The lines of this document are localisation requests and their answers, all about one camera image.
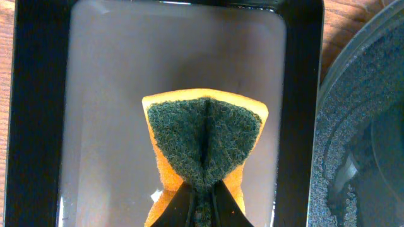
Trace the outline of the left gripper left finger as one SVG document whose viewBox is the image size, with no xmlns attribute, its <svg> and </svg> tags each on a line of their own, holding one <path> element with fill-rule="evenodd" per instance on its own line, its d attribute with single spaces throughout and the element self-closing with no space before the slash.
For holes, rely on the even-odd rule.
<svg viewBox="0 0 404 227">
<path fill-rule="evenodd" d="M 192 227 L 195 205 L 194 189 L 183 182 L 164 212 L 151 227 Z"/>
</svg>

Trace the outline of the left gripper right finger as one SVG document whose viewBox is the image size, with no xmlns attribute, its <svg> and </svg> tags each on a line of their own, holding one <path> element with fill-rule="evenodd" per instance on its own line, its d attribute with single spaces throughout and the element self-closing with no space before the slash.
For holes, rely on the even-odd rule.
<svg viewBox="0 0 404 227">
<path fill-rule="evenodd" d="M 253 227 L 223 181 L 210 191 L 212 227 Z"/>
</svg>

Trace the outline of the yellow green scrub sponge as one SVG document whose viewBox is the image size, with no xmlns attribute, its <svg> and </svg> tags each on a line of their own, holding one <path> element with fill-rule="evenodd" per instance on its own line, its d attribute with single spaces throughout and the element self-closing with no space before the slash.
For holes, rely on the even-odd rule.
<svg viewBox="0 0 404 227">
<path fill-rule="evenodd" d="M 155 152 L 161 196 L 145 226 L 152 226 L 178 196 L 182 185 L 195 191 L 191 226 L 213 224 L 209 192 L 223 182 L 237 211 L 246 213 L 241 189 L 246 160 L 258 143 L 268 108 L 251 98 L 206 88 L 145 96 L 143 111 Z"/>
</svg>

